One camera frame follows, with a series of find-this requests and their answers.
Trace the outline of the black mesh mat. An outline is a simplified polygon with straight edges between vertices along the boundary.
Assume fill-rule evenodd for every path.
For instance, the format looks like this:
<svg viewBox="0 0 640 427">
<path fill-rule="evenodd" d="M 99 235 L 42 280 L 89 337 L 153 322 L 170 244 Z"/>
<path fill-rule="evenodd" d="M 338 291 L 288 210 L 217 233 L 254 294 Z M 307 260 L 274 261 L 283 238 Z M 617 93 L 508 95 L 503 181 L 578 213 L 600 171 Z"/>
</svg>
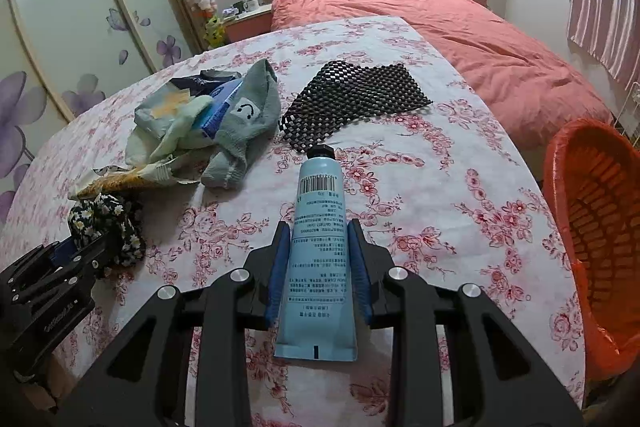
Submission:
<svg viewBox="0 0 640 427">
<path fill-rule="evenodd" d="M 281 117 L 283 140 L 298 153 L 321 144 L 348 124 L 413 112 L 432 104 L 402 64 L 324 64 Z"/>
</svg>

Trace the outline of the orange plastic trash basket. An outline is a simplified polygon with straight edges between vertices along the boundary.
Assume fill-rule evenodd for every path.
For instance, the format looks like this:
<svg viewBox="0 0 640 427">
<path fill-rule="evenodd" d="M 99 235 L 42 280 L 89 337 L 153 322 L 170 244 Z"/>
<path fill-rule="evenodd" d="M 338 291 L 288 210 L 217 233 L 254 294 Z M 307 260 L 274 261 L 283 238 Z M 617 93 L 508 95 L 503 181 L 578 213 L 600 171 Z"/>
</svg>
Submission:
<svg viewBox="0 0 640 427">
<path fill-rule="evenodd" d="M 548 145 L 544 198 L 577 288 L 587 376 L 620 375 L 639 355 L 639 151 L 608 124 L 570 122 Z"/>
</svg>

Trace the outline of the grey smiley sock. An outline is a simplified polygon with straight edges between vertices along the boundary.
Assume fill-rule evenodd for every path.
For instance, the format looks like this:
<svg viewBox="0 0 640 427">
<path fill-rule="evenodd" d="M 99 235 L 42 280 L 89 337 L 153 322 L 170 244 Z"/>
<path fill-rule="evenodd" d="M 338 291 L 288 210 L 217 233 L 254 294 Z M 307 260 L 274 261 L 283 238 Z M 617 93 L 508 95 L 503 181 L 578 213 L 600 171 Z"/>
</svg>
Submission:
<svg viewBox="0 0 640 427">
<path fill-rule="evenodd" d="M 247 170 L 276 133 L 281 115 L 277 75 L 268 60 L 254 63 L 222 118 L 201 182 L 208 188 L 236 190 Z"/>
</svg>

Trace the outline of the pink bedside table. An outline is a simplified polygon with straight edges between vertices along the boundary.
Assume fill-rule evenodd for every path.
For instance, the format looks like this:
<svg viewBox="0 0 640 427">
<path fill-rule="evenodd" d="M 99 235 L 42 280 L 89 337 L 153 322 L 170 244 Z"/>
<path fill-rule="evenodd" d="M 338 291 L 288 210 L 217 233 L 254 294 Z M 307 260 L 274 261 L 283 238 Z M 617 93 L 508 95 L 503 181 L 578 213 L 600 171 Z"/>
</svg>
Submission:
<svg viewBox="0 0 640 427">
<path fill-rule="evenodd" d="M 238 42 L 266 34 L 271 30 L 272 9 L 270 4 L 261 5 L 257 10 L 246 12 L 224 23 L 229 42 Z"/>
</svg>

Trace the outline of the floral glass wardrobe doors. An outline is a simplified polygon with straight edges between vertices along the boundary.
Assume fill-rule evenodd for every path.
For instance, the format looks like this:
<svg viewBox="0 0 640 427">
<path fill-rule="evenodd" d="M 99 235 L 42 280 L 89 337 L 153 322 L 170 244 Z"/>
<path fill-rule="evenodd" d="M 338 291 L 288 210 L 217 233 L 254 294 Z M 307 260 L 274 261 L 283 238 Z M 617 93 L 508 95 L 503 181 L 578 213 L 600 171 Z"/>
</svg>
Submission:
<svg viewBox="0 0 640 427">
<path fill-rule="evenodd" d="M 1 212 L 55 132 L 197 50 L 180 0 L 1 0 Z"/>
</svg>

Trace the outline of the light blue cream tube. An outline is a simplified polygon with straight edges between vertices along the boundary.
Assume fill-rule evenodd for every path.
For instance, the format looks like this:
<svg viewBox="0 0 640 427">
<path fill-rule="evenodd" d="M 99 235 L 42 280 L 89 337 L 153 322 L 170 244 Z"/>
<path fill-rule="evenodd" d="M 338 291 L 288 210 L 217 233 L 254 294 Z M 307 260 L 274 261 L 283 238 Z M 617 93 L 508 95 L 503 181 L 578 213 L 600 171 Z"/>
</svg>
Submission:
<svg viewBox="0 0 640 427">
<path fill-rule="evenodd" d="M 274 354 L 322 362 L 357 358 L 344 178 L 333 148 L 324 144 L 308 150 L 299 170 Z"/>
</svg>

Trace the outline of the black floral scrunchie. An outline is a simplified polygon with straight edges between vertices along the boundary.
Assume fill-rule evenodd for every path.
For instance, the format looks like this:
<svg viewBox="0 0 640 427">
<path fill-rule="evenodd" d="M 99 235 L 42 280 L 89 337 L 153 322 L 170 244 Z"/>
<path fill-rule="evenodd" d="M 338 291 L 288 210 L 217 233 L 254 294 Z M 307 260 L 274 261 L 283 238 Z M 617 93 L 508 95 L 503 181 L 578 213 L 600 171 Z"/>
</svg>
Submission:
<svg viewBox="0 0 640 427">
<path fill-rule="evenodd" d="M 99 278 L 134 267 L 144 258 L 142 202 L 124 196 L 99 194 L 75 202 L 67 216 L 70 235 L 78 249 L 105 237 L 106 259 L 99 263 Z"/>
</svg>

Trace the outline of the stack of plush toys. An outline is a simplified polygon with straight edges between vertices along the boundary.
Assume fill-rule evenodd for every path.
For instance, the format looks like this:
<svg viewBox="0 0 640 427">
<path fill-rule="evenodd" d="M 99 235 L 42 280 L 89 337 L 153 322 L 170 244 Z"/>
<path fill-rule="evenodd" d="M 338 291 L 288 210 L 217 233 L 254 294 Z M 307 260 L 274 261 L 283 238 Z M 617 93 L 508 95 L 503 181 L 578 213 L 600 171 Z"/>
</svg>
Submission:
<svg viewBox="0 0 640 427">
<path fill-rule="evenodd" d="M 224 24 L 218 16 L 216 0 L 184 0 L 198 42 L 204 50 L 224 45 Z"/>
</svg>

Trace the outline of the yellow snack bag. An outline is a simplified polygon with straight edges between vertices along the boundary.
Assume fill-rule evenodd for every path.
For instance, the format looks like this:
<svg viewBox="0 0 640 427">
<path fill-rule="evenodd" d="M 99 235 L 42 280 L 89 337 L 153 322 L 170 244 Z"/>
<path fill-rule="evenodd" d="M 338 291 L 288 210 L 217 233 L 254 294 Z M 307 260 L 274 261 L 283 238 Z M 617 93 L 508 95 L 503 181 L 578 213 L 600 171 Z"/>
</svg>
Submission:
<svg viewBox="0 0 640 427">
<path fill-rule="evenodd" d="M 107 166 L 87 171 L 72 185 L 67 197 L 71 200 L 93 199 L 101 194 L 198 183 L 200 178 L 198 165 L 183 165 L 179 158 L 134 168 Z"/>
</svg>

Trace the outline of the pink floral tablecloth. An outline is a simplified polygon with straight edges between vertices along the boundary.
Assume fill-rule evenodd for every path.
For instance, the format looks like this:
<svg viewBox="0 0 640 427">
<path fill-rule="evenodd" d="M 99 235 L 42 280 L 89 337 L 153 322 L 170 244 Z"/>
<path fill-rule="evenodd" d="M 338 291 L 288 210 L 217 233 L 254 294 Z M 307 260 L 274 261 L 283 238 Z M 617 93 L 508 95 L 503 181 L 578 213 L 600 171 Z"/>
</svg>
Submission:
<svg viewBox="0 0 640 427">
<path fill-rule="evenodd" d="M 100 103 L 51 138 L 27 169 L 1 235 L 2 271 L 39 245 L 69 237 L 68 191 L 87 171 L 126 164 L 134 110 L 175 77 L 201 70 L 239 72 L 265 58 L 278 80 L 276 133 L 236 190 L 202 182 L 111 195 L 142 202 L 144 258 L 93 286 L 96 306 L 20 381 L 1 366 L 1 421 L 58 426 L 55 418 L 103 350 L 164 285 L 209 286 L 271 244 L 280 222 L 292 239 L 297 182 L 307 152 L 279 130 L 281 117 L 321 67 L 405 65 L 432 104 L 354 121 L 321 144 L 344 178 L 346 223 L 427 283 L 474 283 L 525 336 L 570 396 L 582 397 L 586 371 L 575 283 L 562 265 L 562 239 L 518 150 L 482 99 L 400 18 L 332 20 L 270 32 L 204 53 L 145 78 Z M 322 362 L 274 354 L 270 329 L 245 333 L 249 426 L 390 426 L 393 332 L 370 329 L 352 286 L 357 358 Z M 201 332 L 195 329 L 181 426 L 194 423 Z"/>
</svg>

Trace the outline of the coral pink duvet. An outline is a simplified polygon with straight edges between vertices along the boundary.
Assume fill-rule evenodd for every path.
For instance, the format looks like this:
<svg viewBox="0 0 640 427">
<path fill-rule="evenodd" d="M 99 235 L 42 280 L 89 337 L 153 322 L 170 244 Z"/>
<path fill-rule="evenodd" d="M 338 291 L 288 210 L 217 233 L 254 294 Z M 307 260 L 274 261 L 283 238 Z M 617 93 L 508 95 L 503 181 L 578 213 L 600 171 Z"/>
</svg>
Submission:
<svg viewBox="0 0 640 427">
<path fill-rule="evenodd" d="M 546 145 L 564 124 L 611 111 L 539 40 L 473 0 L 273 0 L 273 29 L 375 15 L 402 18 L 457 69 L 515 145 Z"/>
</svg>

